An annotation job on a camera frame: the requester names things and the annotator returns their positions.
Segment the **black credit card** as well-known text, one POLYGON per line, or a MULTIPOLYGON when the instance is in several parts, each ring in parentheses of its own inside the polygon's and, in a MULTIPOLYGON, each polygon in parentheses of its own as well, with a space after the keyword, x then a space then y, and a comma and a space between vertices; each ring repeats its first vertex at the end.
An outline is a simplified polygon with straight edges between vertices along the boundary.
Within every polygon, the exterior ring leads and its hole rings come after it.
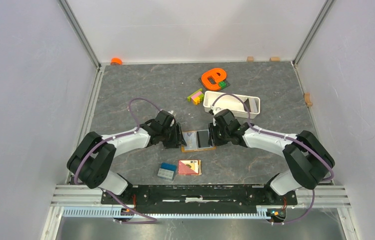
POLYGON ((196 133, 197 146, 199 149, 209 148, 212 146, 210 143, 210 135, 208 130, 199 130, 196 133))

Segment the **pale credit card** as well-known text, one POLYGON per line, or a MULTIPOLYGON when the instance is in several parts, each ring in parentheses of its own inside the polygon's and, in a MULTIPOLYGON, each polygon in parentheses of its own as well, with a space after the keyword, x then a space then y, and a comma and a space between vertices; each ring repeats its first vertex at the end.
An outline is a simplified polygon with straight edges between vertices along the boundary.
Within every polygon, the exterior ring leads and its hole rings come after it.
POLYGON ((183 138, 186 142, 184 151, 194 151, 198 149, 197 131, 183 132, 183 138))

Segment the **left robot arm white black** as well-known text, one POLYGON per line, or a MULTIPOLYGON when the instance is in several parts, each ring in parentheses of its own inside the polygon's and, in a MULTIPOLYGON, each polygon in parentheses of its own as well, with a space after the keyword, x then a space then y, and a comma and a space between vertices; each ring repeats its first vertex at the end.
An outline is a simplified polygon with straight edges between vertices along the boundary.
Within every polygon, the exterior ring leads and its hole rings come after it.
POLYGON ((155 118, 128 131, 111 135, 89 132, 76 147, 66 166, 74 175, 74 184, 109 191, 119 203, 126 204, 132 199, 133 191, 124 177, 111 171, 114 158, 159 143, 166 149, 187 145, 181 124, 165 110, 160 110, 155 118))

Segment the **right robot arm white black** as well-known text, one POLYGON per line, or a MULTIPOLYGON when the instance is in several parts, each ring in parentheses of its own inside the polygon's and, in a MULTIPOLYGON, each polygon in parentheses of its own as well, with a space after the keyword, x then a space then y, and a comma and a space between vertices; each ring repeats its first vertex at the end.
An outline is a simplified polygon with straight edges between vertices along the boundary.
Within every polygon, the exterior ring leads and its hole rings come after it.
POLYGON ((313 190, 320 182, 334 177, 335 161, 312 132, 285 134, 260 128, 250 121, 240 124, 229 109, 217 108, 210 113, 213 120, 208 128, 214 145, 232 143, 285 159, 288 170, 276 174, 265 185, 264 198, 268 203, 277 204, 285 194, 299 188, 313 190))

